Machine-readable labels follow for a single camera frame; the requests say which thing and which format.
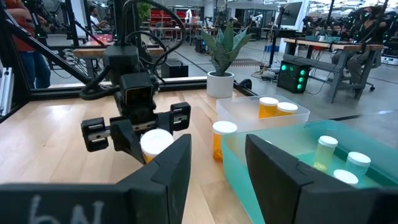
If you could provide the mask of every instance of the white bottle cap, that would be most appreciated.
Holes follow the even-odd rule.
[[[341,170],[341,169],[337,169],[333,172],[333,176],[336,179],[339,179],[341,181],[343,181],[346,184],[357,184],[358,183],[358,178],[351,172],[348,172],[347,170]]]
[[[213,131],[216,134],[230,134],[236,130],[238,130],[237,125],[229,121],[217,121],[213,124]]]
[[[367,155],[364,155],[360,152],[350,152],[348,153],[347,159],[352,162],[353,164],[359,166],[368,166],[371,163],[371,158]]]
[[[148,156],[157,156],[174,142],[173,136],[166,130],[153,129],[141,137],[141,149]]]
[[[318,139],[319,144],[324,145],[326,147],[335,148],[338,144],[337,139],[330,137],[330,136],[321,136]]]
[[[261,97],[260,98],[261,105],[276,106],[278,103],[279,103],[279,101],[272,97]]]
[[[295,113],[298,110],[297,105],[288,102],[278,103],[277,108],[286,113]]]

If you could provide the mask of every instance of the wooden table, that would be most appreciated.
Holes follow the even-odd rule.
[[[234,97],[242,96],[234,92]],[[211,155],[216,98],[206,90],[165,92],[155,96],[156,112],[188,102],[190,127],[174,132],[192,134],[192,171],[183,223],[251,223],[230,188],[223,165]],[[119,116],[113,97],[95,101],[32,101],[0,124],[0,182],[115,183],[142,165],[109,147],[87,152],[80,123],[84,119]]]
[[[154,45],[148,36],[146,35],[141,35],[141,39],[144,43],[146,43],[147,46]],[[103,42],[106,45],[113,45],[114,42]],[[95,40],[91,40],[83,46],[98,46],[99,43],[97,43]],[[77,58],[81,58],[85,61],[86,63],[86,69],[87,69],[87,74],[90,78],[95,77],[95,72],[94,72],[94,66],[93,66],[93,60],[101,58],[102,55],[104,54],[105,48],[103,49],[75,49],[73,50],[73,54]],[[162,47],[156,47],[156,48],[148,48],[149,55],[154,56],[154,57],[159,57],[164,53],[164,50]]]
[[[362,92],[366,87],[366,80],[368,79],[369,73],[372,69],[374,59],[376,58],[376,56],[380,57],[381,50],[383,49],[383,45],[379,44],[369,44],[364,48],[365,51],[370,51],[370,53],[367,61],[365,62],[365,67],[363,68],[362,71],[361,80],[359,81],[359,84],[351,85],[341,81],[343,77],[343,71],[349,59],[348,57],[349,53],[361,51],[363,49],[361,45],[352,44],[349,42],[339,42],[337,44],[332,44],[328,42],[310,41],[310,40],[295,40],[295,39],[284,39],[284,40],[287,43],[284,54],[284,60],[311,65],[313,68],[329,72],[329,75],[334,74],[333,79],[327,79],[327,80],[322,80],[317,77],[309,76],[310,78],[331,85],[328,97],[330,103],[332,103],[333,100],[335,99],[338,90],[354,90],[355,98],[360,99]],[[298,57],[294,55],[297,44],[308,45],[308,52],[306,57]],[[311,59],[314,46],[324,47],[328,49],[332,48],[342,51],[338,63],[335,65],[332,63],[321,62],[319,60]]]

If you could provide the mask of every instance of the red shirt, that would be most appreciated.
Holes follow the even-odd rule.
[[[22,4],[21,0],[6,0],[6,7],[8,9],[19,9],[20,5]],[[15,19],[17,21],[17,23],[23,27],[25,30],[29,31],[30,34],[32,35],[32,37],[35,36],[35,31],[32,28],[32,26],[30,26],[26,21],[25,18],[21,17],[21,18],[17,18]],[[14,36],[14,42],[15,45],[17,46],[18,51],[21,52],[31,52],[34,51],[35,49],[32,48],[31,46],[27,45],[25,42],[21,41],[20,39],[18,39],[16,36]]]

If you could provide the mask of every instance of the white pot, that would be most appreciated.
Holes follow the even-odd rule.
[[[227,77],[217,77],[212,75],[213,72],[207,73],[207,95],[217,98],[228,98],[232,96],[234,90],[234,74],[225,72]]]

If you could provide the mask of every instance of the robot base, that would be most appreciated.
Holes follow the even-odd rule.
[[[388,65],[398,65],[398,58],[382,56],[381,57],[381,63],[385,63],[385,64],[388,64]]]

